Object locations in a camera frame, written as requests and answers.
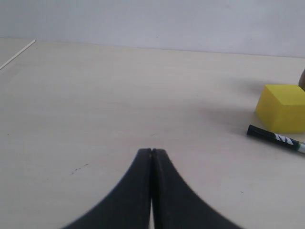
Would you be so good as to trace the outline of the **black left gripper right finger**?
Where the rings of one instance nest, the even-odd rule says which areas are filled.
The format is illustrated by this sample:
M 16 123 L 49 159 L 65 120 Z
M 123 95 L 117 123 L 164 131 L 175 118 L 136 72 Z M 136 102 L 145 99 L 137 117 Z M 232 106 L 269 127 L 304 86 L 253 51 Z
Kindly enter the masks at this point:
M 156 229 L 240 228 L 187 185 L 163 149 L 152 150 L 151 199 Z

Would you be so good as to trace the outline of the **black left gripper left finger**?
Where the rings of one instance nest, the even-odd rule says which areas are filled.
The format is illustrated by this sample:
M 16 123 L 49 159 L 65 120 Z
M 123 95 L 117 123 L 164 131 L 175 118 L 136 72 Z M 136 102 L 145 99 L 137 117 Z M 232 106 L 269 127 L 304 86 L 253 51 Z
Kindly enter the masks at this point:
M 95 207 L 66 229 L 147 229 L 150 221 L 151 152 L 138 150 L 120 182 Z

